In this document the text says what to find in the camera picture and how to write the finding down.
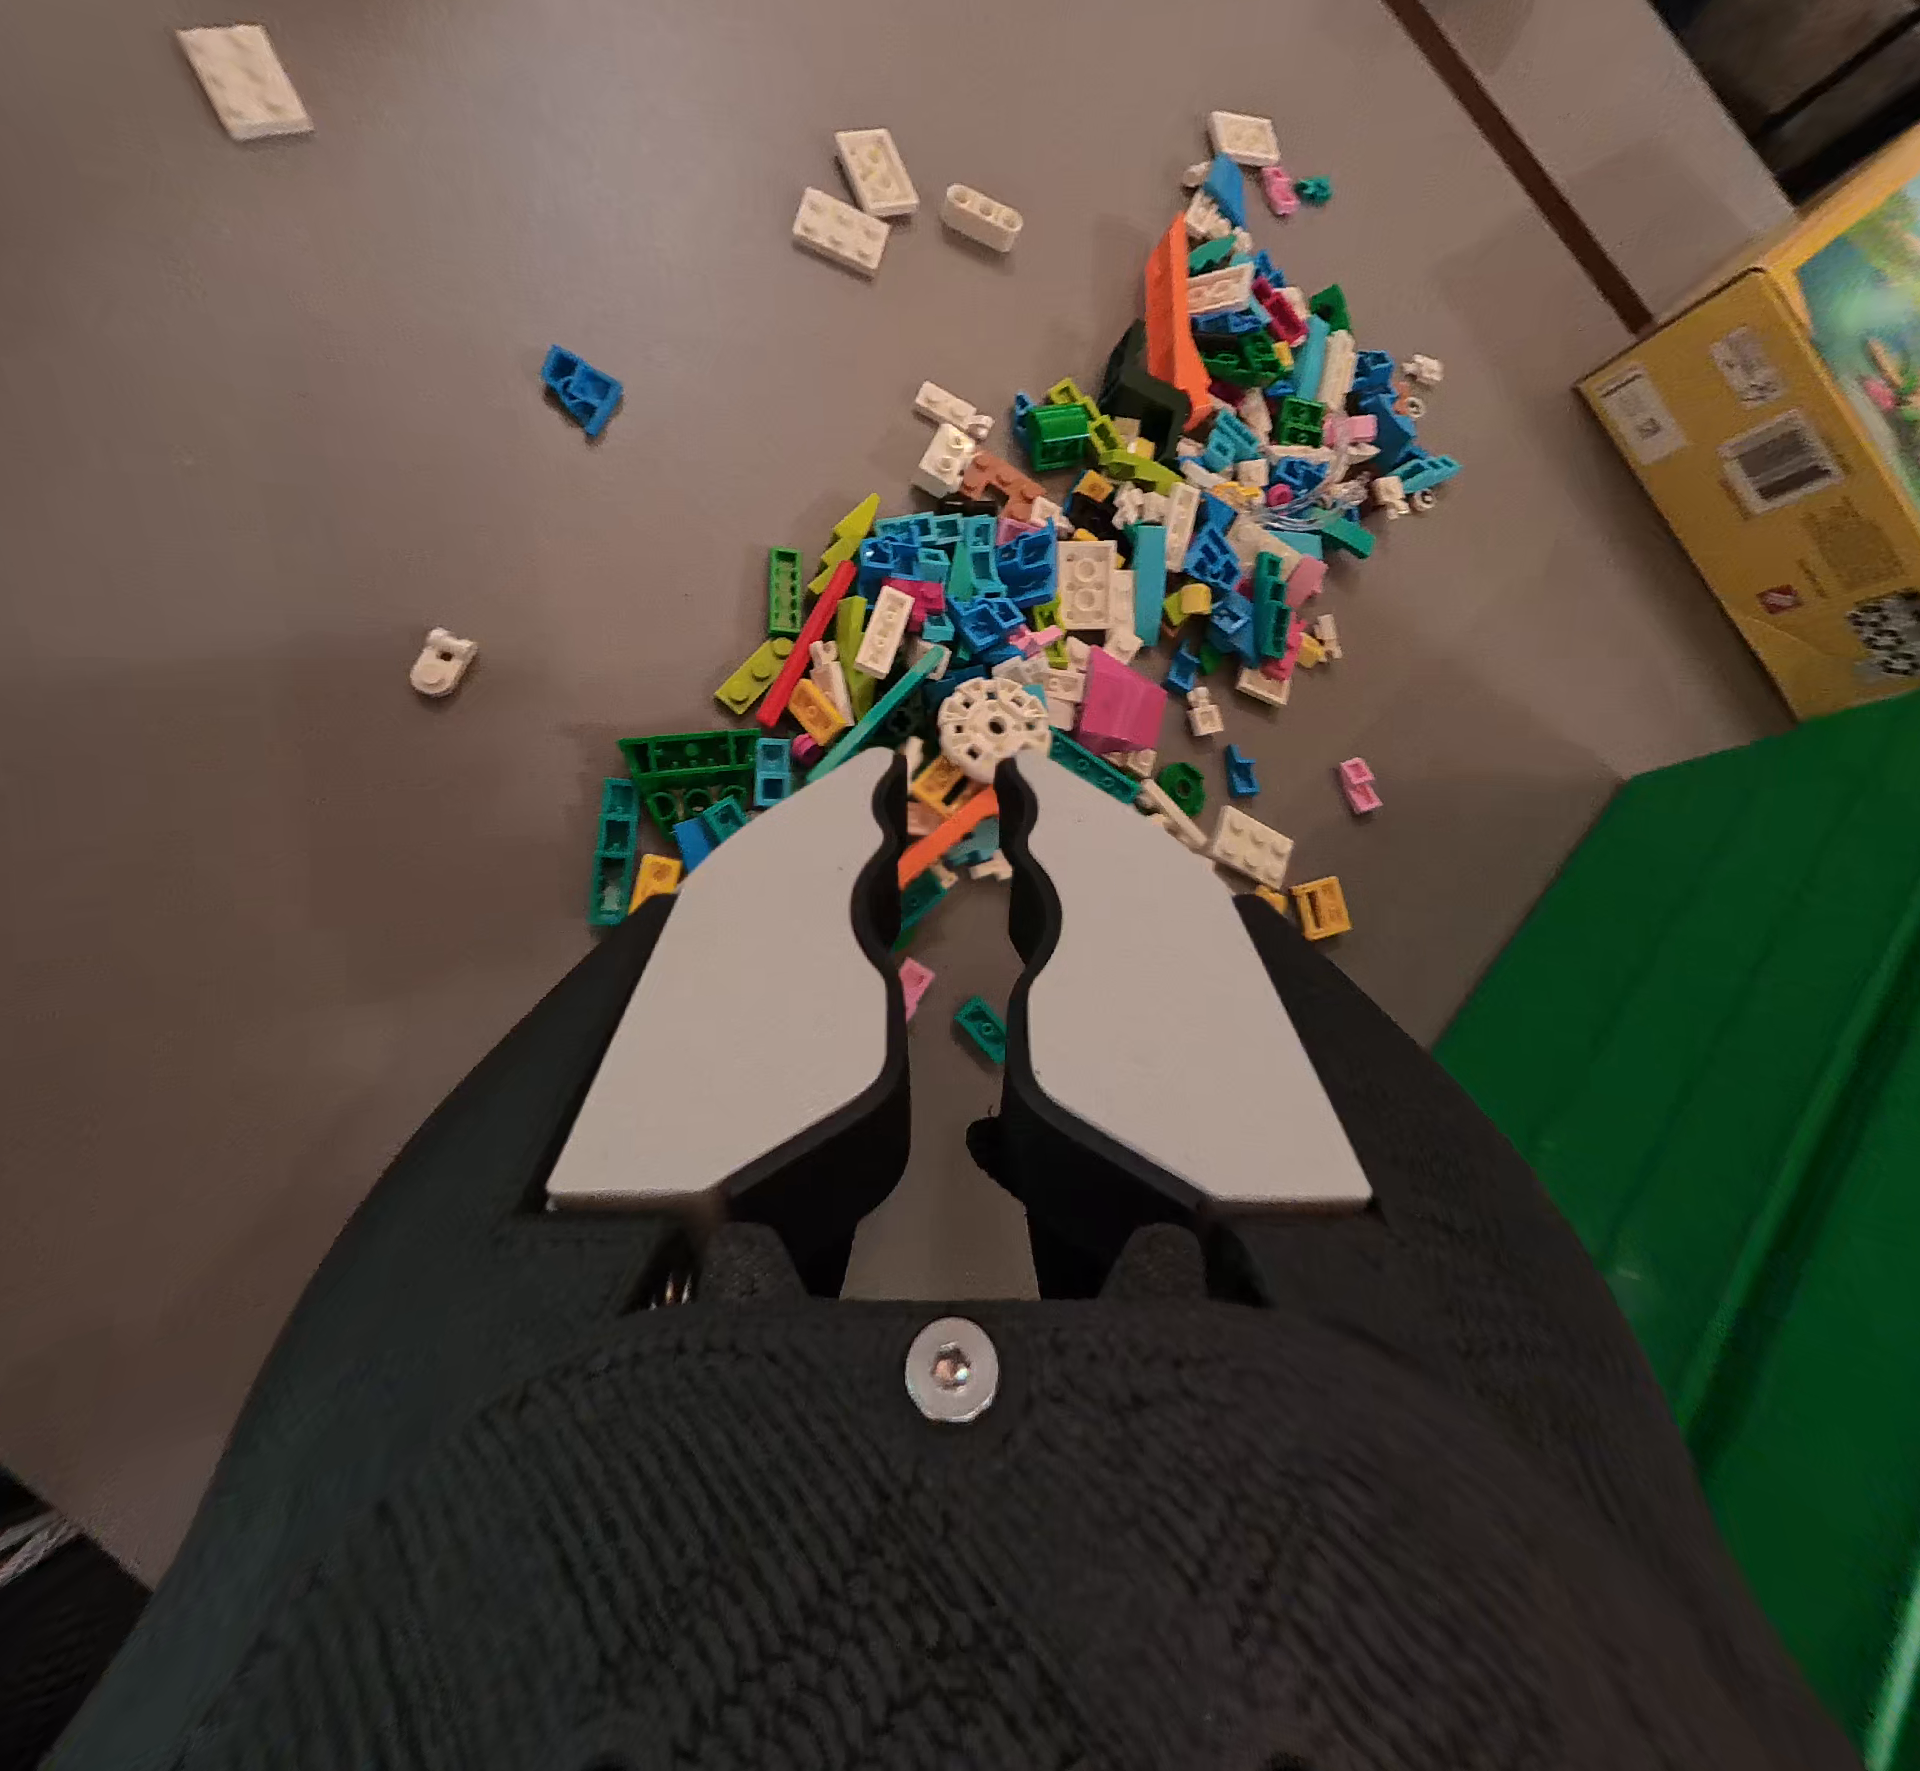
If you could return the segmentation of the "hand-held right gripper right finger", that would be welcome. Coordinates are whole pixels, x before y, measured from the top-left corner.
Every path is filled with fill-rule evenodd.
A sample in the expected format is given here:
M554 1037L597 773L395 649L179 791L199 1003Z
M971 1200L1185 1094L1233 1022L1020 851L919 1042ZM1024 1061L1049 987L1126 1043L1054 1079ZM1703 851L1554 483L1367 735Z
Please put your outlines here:
M1088 1300L1134 1230L1372 1200L1258 941L1211 868L1057 760L999 764L1020 974L973 1160L1020 1200L1044 1300Z

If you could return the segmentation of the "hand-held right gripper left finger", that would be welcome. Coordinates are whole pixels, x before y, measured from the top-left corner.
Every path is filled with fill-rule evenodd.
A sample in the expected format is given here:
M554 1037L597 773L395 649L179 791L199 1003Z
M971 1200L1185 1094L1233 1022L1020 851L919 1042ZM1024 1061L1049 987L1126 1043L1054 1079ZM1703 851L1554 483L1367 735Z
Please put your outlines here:
M843 1292L852 1237L909 1160L909 1029L891 959L904 761L848 757L720 844L666 899L541 1196L704 1237L779 1232Z

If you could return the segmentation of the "pile of colourful lego pieces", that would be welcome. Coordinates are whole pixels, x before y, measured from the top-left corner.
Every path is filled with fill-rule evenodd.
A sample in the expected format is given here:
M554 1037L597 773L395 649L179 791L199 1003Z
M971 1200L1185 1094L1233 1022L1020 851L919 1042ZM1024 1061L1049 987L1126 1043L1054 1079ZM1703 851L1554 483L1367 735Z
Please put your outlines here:
M1457 463L1418 433L1428 355L1357 343L1341 285L1305 291L1248 221L1329 200L1283 169L1250 111L1209 152L1140 275L1095 388L1063 375L997 417L923 380L909 504L877 494L817 551L774 543L754 649L714 688L732 727L617 742L599 785L586 923L611 931L758 811L863 749L907 767L902 935L961 875L1010 875L992 777L1039 749L1278 909L1308 941L1351 931L1341 883L1300 877L1252 813L1254 757L1225 684L1262 708L1341 655L1328 565L1370 516L1428 510Z

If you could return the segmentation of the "white long lego plate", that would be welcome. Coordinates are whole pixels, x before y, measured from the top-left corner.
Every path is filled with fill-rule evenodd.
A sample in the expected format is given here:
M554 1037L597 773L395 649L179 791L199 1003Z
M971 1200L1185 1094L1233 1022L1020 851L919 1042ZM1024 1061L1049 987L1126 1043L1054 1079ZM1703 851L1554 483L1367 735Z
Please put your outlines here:
M859 211L883 221L919 213L921 195L888 128L840 128L833 133L837 167Z
M889 244L889 224L818 187L805 187L790 224L790 242L817 258L874 276Z

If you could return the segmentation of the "yellow lego box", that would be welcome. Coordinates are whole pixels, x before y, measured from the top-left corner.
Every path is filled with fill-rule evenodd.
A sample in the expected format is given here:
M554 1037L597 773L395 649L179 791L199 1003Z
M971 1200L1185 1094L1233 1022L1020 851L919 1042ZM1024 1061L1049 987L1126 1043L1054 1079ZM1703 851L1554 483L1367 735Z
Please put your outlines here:
M1579 393L1797 719L1915 691L1915 128Z

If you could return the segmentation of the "white wide lego plate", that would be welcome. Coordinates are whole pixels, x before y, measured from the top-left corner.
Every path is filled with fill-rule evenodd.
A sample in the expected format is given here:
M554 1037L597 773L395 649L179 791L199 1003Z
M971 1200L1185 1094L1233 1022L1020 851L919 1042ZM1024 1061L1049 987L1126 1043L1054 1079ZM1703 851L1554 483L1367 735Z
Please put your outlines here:
M231 141L303 136L315 123L257 23L174 30L207 107Z

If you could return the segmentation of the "stack of green plastic bins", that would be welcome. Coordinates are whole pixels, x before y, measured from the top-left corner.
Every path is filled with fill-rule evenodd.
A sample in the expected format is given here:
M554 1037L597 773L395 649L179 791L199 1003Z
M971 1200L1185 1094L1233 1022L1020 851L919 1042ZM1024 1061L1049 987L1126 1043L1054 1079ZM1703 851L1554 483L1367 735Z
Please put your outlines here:
M1437 1057L1606 1279L1811 1688L1915 1765L1915 696L1622 785Z

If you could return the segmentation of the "blue lego bracket piece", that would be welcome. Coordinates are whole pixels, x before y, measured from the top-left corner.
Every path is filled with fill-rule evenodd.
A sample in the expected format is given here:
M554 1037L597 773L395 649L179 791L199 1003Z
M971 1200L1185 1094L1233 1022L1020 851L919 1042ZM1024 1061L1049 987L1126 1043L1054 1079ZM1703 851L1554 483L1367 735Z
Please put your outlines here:
M605 433L624 399L620 378L588 365L563 343L550 343L541 358L541 391L588 442Z

